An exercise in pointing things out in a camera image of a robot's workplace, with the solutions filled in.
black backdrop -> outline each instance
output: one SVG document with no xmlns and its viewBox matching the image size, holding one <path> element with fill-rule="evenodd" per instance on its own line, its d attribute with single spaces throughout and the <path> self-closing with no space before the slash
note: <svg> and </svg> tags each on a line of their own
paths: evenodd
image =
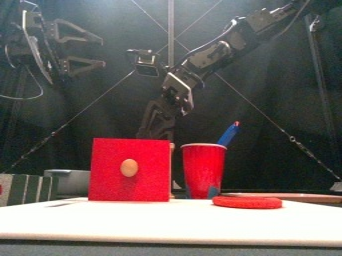
<svg viewBox="0 0 342 256">
<path fill-rule="evenodd" d="M 219 35 L 235 16 L 245 16 L 263 7 L 275 9 L 285 2 L 175 0 L 175 61 L 187 53 L 185 48 L 196 48 Z M 57 131 L 8 172 L 42 174 L 45 169 L 89 170 L 92 139 L 133 138 L 145 105 L 159 96 L 161 78 L 136 74 L 124 78 L 132 71 L 124 52 L 126 49 L 163 49 L 161 59 L 167 62 L 168 1 L 40 0 L 36 3 L 45 19 L 61 18 L 104 39 L 102 47 L 69 44 L 65 52 L 104 60 L 106 65 L 61 86 L 50 86 L 32 67 L 44 95 L 30 101 L 0 98 L 0 167 L 6 170 L 36 143 Z M 16 4 L 6 0 L 0 6 L 2 35 L 10 21 L 17 20 Z M 319 33 L 326 90 L 322 91 L 316 83 L 307 24 L 301 20 L 276 40 L 212 75 L 205 80 L 205 88 L 193 92 L 195 109 L 177 120 L 175 127 L 173 176 L 180 186 L 180 145 L 215 143 L 227 126 L 239 120 L 240 132 L 225 155 L 223 187 L 330 188 L 334 177 L 289 143 L 273 123 L 342 175 L 340 13 L 340 8 L 335 8 L 324 14 L 326 27 Z M 0 75 L 1 95 L 29 96 L 38 92 L 30 76 L 21 78 L 25 82 L 20 83 L 20 70 L 8 68 L 2 62 Z M 323 96 L 328 109 L 324 109 Z"/>
</svg>

red disc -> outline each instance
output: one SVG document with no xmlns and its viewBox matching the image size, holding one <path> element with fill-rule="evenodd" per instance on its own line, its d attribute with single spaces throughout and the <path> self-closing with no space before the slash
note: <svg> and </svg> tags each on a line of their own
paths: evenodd
<svg viewBox="0 0 342 256">
<path fill-rule="evenodd" d="M 243 208 L 243 209 L 277 209 L 281 208 L 281 200 L 272 197 L 231 197 L 215 196 L 212 198 L 213 205 Z"/>
</svg>

wooden knob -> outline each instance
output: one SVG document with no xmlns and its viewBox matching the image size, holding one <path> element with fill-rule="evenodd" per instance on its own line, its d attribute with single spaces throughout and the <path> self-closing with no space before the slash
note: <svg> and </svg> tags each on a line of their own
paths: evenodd
<svg viewBox="0 0 342 256">
<path fill-rule="evenodd" d="M 133 159 L 125 159 L 121 162 L 120 171 L 122 176 L 132 177 L 137 172 L 137 163 Z"/>
</svg>

table surface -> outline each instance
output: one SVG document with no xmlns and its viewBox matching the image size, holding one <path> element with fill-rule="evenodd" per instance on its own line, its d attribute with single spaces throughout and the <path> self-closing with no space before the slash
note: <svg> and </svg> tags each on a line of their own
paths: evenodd
<svg viewBox="0 0 342 256">
<path fill-rule="evenodd" d="M 342 247 L 342 208 L 292 201 L 255 210 L 74 198 L 2 207 L 0 216 L 0 239 Z"/>
</svg>

white table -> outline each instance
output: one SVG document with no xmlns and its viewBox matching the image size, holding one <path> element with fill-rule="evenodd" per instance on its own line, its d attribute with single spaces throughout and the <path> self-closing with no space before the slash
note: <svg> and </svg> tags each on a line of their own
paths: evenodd
<svg viewBox="0 0 342 256">
<path fill-rule="evenodd" d="M 291 201 L 251 210 L 74 198 L 2 207 L 0 216 L 4 255 L 342 255 L 342 208 Z"/>
</svg>

